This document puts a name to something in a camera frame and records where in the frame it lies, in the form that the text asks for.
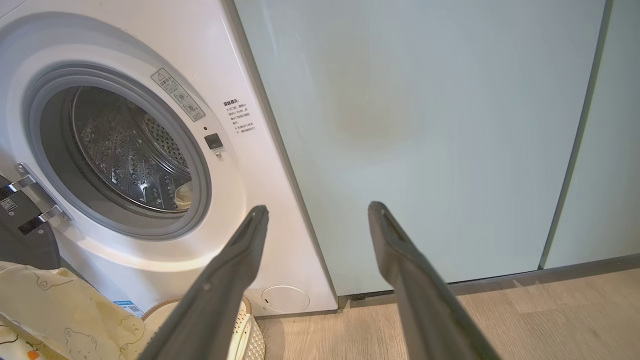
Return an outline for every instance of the white front-loading washing machine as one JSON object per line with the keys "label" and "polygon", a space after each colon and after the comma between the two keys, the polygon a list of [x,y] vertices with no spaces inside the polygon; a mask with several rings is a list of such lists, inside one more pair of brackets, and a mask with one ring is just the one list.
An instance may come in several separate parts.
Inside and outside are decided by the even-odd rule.
{"label": "white front-loading washing machine", "polygon": [[265,204],[255,314],[336,309],[228,14],[220,0],[4,0],[0,172],[37,179],[62,211],[60,254],[112,301],[181,296]]}

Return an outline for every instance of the washing machine door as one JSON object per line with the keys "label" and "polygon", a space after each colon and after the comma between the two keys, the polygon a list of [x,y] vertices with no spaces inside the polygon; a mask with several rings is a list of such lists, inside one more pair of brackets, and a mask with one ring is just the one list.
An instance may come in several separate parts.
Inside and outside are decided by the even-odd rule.
{"label": "washing machine door", "polygon": [[58,244],[47,222],[58,210],[53,206],[52,212],[40,211],[21,191],[34,184],[31,176],[14,183],[0,176],[0,261],[40,269],[59,268]]}

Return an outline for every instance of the wooden floor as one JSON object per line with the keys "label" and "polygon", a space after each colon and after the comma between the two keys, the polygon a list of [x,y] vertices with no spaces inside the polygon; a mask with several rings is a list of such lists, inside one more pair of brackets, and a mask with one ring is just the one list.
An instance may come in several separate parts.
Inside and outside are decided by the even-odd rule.
{"label": "wooden floor", "polygon": [[[462,295],[503,359],[640,359],[640,269]],[[267,359],[407,359],[395,304],[258,319]]]}

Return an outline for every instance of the yellow fabric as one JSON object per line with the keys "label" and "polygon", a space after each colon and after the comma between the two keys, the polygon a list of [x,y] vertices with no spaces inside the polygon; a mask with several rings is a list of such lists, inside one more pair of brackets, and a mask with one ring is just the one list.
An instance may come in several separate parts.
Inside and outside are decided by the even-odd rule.
{"label": "yellow fabric", "polygon": [[47,359],[136,359],[150,334],[67,269],[0,261],[0,323]]}

